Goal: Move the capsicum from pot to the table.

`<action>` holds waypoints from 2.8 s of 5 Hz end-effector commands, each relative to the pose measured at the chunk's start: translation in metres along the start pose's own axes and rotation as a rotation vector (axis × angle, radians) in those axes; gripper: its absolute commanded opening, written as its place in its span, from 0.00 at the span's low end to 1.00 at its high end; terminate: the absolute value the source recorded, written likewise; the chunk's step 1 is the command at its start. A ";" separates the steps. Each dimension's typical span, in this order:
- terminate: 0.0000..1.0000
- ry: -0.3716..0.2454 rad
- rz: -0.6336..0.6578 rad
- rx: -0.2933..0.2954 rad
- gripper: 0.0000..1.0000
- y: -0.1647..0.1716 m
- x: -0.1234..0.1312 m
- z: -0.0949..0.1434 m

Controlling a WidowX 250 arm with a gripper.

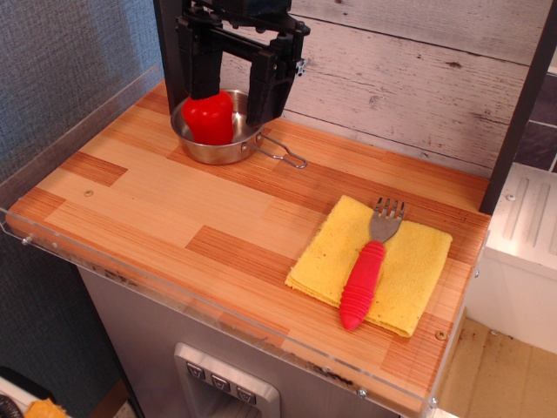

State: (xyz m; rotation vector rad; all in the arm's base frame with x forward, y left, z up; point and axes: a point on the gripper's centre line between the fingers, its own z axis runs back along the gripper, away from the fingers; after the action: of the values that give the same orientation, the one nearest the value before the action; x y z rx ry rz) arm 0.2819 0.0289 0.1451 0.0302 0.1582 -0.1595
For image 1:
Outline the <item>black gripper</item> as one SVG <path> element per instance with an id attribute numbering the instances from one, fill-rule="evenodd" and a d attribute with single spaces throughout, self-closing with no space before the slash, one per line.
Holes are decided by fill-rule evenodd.
<path id="1" fill-rule="evenodd" d="M 192 99 L 219 93 L 230 55 L 251 66 L 247 124 L 281 116 L 295 78 L 305 72 L 310 28 L 291 14 L 291 1 L 191 1 L 177 19 L 182 71 Z"/>

